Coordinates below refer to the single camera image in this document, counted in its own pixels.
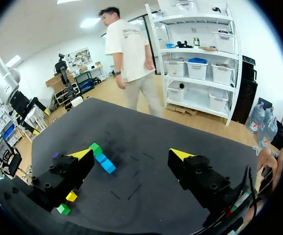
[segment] purple block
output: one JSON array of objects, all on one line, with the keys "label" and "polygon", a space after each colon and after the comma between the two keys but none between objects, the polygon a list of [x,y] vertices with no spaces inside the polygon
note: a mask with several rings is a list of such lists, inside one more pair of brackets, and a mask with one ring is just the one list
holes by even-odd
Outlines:
[{"label": "purple block", "polygon": [[58,156],[59,156],[59,153],[53,154],[53,158],[56,158],[56,157],[58,157]]}]

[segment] ceiling light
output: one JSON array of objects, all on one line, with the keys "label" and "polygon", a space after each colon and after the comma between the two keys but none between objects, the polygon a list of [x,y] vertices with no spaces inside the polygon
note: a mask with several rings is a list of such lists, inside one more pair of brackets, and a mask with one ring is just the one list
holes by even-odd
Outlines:
[{"label": "ceiling light", "polygon": [[81,28],[88,28],[94,26],[100,21],[100,18],[88,18],[81,23]]},{"label": "ceiling light", "polygon": [[66,3],[70,1],[80,1],[80,0],[58,0],[57,4]]},{"label": "ceiling light", "polygon": [[134,20],[134,21],[131,21],[131,22],[129,22],[130,24],[142,24],[143,23],[143,21],[141,21],[141,20]]},{"label": "ceiling light", "polygon": [[16,55],[8,63],[6,63],[5,65],[10,68],[13,65],[15,65],[17,62],[19,62],[20,60],[21,60],[21,58],[18,55]]}]

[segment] green block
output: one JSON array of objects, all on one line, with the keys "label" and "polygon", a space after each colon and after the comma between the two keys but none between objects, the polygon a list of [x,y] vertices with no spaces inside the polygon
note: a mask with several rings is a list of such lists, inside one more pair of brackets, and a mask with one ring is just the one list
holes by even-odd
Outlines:
[{"label": "green block", "polygon": [[57,207],[57,210],[60,214],[68,215],[68,213],[71,211],[70,208],[68,208],[67,205],[61,204],[59,207]]},{"label": "green block", "polygon": [[89,148],[93,150],[94,156],[99,156],[102,153],[102,148],[96,143],[93,143],[91,146],[89,146]]}]

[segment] plastic bottle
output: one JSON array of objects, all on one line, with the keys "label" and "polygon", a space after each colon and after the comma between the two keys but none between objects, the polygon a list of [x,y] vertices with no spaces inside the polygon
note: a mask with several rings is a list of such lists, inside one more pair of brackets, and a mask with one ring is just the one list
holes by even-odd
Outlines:
[{"label": "plastic bottle", "polygon": [[277,134],[278,127],[277,127],[277,119],[274,118],[273,121],[268,123],[261,135],[259,136],[259,145],[261,148],[268,147],[269,144],[272,142],[273,138]]},{"label": "plastic bottle", "polygon": [[264,127],[274,120],[275,115],[274,115],[273,111],[274,111],[274,107],[271,107],[271,108],[268,108],[268,109],[265,110],[265,117],[264,117],[262,125],[260,126],[260,129],[259,129],[259,131],[261,133],[263,132]]},{"label": "plastic bottle", "polygon": [[248,122],[248,129],[252,133],[256,133],[259,130],[259,127],[264,120],[265,110],[263,108],[263,105],[264,102],[261,102],[261,104],[258,104],[253,108],[253,112]]}]

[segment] gray tabletop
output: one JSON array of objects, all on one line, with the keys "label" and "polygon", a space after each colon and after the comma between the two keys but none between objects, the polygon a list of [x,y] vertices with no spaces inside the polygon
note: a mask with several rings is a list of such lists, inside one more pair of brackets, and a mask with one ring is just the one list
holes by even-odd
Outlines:
[{"label": "gray tabletop", "polygon": [[203,227],[209,212],[170,171],[170,148],[205,155],[214,170],[231,178],[232,188],[247,164],[252,172],[257,167],[249,146],[90,98],[34,139],[33,175],[48,169],[55,152],[70,154],[93,142],[117,169],[109,175],[95,161],[78,198],[68,203],[70,214],[58,216],[102,231],[188,235]]}]

